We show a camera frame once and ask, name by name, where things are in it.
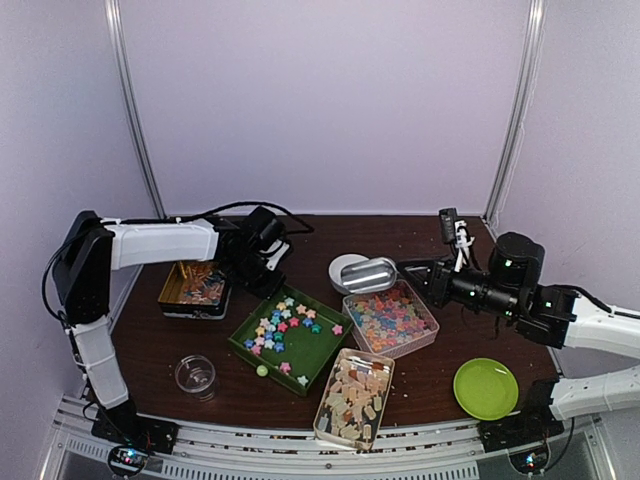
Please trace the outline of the metal scoop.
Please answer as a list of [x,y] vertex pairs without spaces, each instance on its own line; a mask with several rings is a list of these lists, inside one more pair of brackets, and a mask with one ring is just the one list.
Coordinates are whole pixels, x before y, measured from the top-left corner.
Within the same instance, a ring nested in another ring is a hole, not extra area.
[[368,294],[387,290],[397,280],[393,260],[378,257],[345,266],[340,271],[342,286],[352,294]]

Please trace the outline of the green tray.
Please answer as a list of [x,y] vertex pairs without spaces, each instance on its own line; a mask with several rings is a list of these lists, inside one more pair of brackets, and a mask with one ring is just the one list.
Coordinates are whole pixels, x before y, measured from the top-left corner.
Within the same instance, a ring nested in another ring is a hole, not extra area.
[[342,313],[285,285],[262,301],[228,342],[241,359],[305,397],[351,329]]

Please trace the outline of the clear plastic jar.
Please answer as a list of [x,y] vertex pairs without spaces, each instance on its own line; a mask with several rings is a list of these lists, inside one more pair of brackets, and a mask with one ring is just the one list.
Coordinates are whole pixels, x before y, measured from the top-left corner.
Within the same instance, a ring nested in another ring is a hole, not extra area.
[[203,355],[182,358],[174,370],[178,388],[190,397],[206,402],[212,400],[217,390],[217,373],[212,362]]

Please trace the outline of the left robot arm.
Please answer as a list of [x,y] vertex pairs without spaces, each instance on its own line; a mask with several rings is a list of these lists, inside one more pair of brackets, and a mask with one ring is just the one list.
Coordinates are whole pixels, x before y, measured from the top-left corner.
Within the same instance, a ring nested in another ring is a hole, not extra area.
[[112,272],[213,261],[232,283],[268,299],[285,282],[279,264],[291,249],[286,226],[267,205],[256,206],[239,220],[218,210],[154,220],[80,212],[52,256],[49,275],[62,307],[59,320],[105,416],[106,429],[123,444],[137,442],[144,433],[109,332]]

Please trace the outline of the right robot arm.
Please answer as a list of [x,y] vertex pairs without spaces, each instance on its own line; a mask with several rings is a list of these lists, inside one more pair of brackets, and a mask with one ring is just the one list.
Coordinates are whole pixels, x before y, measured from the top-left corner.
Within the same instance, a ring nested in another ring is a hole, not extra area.
[[[429,306],[455,302],[492,314],[525,339],[555,349],[586,348],[639,356],[639,314],[604,303],[572,285],[541,285],[544,248],[515,232],[498,237],[488,268],[457,268],[451,259],[402,261],[397,268]],[[519,440],[530,442],[553,421],[639,405],[639,369],[535,382],[524,411],[513,419]]]

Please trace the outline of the pink tin of star candies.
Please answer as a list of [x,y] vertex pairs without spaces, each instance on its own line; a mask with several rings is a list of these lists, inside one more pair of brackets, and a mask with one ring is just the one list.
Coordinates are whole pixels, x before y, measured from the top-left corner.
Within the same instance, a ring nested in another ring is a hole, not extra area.
[[360,350],[391,359],[433,344],[440,330],[405,280],[381,292],[345,296],[342,312],[354,324],[352,334]]

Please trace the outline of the cream tin of popsicle candies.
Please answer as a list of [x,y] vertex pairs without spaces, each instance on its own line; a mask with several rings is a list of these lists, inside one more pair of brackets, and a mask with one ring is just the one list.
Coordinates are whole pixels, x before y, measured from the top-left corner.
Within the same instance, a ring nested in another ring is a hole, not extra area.
[[391,358],[341,349],[313,422],[315,438],[346,449],[371,450],[382,424],[394,370]]

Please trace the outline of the white bowl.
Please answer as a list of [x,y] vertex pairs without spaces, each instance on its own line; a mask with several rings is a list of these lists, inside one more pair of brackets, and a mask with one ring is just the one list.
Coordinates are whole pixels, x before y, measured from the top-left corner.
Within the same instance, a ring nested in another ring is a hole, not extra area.
[[333,288],[342,295],[349,295],[350,292],[342,284],[341,271],[349,265],[366,260],[368,257],[355,253],[343,254],[334,258],[328,267],[329,280]]

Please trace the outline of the lime green plate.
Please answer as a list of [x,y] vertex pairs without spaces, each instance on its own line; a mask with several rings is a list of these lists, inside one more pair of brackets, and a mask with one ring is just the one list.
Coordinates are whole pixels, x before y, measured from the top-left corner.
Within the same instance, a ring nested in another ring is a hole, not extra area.
[[489,358],[474,358],[461,365],[453,378],[453,392],[459,406],[481,421],[508,416],[519,400],[519,385],[513,373]]

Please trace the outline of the front aluminium rail frame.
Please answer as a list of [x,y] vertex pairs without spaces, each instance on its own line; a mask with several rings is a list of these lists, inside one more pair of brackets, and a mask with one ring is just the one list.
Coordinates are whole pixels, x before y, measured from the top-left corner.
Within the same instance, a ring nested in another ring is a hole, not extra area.
[[[91,436],[95,407],[63,397],[55,413],[39,479],[64,478],[75,454],[106,467],[113,442]],[[562,459],[528,477],[509,451],[485,452],[477,422],[383,428],[373,450],[360,453],[314,438],[309,430],[230,427],[174,420],[172,454],[156,454],[138,478],[158,479],[620,479],[604,445],[602,425],[576,420]]]

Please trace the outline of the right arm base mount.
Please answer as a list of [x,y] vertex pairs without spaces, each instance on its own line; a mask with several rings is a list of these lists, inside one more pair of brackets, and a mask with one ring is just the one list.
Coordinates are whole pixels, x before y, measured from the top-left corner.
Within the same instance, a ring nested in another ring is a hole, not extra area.
[[564,431],[564,422],[546,409],[522,410],[478,425],[484,451],[505,451],[512,469],[529,478],[544,475],[557,463],[552,459],[549,441]]

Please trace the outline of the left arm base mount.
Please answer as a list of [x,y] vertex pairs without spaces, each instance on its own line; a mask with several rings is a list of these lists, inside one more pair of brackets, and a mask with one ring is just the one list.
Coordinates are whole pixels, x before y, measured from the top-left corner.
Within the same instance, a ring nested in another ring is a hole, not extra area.
[[107,454],[107,466],[117,477],[129,479],[140,474],[155,454],[171,454],[178,431],[174,422],[114,408],[97,412],[91,434],[114,443]]

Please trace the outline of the right aluminium corner post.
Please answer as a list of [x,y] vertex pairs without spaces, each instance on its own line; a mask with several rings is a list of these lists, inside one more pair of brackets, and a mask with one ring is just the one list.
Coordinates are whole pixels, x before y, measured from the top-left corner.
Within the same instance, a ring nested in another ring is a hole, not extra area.
[[536,87],[546,11],[547,1],[534,0],[529,2],[520,67],[511,111],[498,168],[483,215],[485,224],[492,232],[498,230],[500,214],[506,204],[522,141],[524,140],[527,110],[533,100]]

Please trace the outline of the aluminium corner post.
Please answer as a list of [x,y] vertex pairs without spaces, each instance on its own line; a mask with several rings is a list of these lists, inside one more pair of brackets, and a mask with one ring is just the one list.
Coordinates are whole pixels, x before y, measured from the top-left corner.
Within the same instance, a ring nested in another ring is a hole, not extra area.
[[500,214],[506,204],[522,141],[524,140],[527,110],[533,100],[536,87],[546,11],[547,1],[534,0],[529,2],[520,67],[511,111],[498,168],[483,215],[485,224],[492,232],[498,230]]
[[110,35],[110,41],[119,76],[120,89],[124,101],[126,119],[135,156],[141,170],[143,184],[149,196],[154,214],[158,218],[165,218],[166,210],[151,164],[141,116],[136,101],[129,58],[127,55],[125,32],[122,23],[121,2],[117,0],[106,0],[104,2],[104,7],[107,28]]

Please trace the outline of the left aluminium corner post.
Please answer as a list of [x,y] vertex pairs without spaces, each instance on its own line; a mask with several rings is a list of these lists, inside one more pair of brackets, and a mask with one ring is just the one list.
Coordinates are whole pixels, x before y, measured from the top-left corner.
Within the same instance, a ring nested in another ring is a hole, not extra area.
[[125,32],[122,23],[121,2],[117,0],[106,0],[104,2],[104,7],[107,28],[110,35],[110,41],[119,76],[120,89],[124,101],[126,119],[135,156],[141,170],[143,184],[149,196],[154,214],[158,218],[165,218],[166,210],[151,164],[141,116],[136,101],[129,58],[127,55]]

